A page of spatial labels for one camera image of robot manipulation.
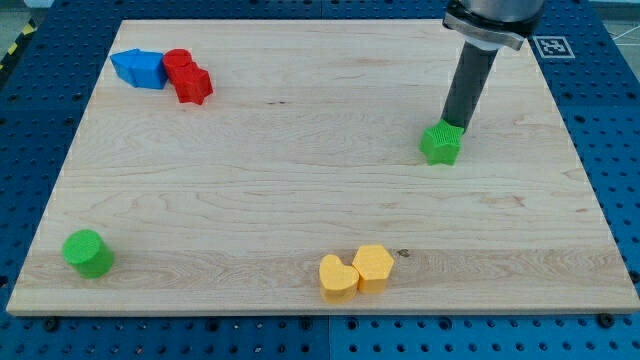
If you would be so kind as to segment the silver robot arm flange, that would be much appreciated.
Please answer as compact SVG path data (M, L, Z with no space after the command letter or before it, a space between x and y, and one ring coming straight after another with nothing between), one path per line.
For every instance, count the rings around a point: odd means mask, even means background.
M450 0L442 24L482 50L521 49L544 13L544 0Z

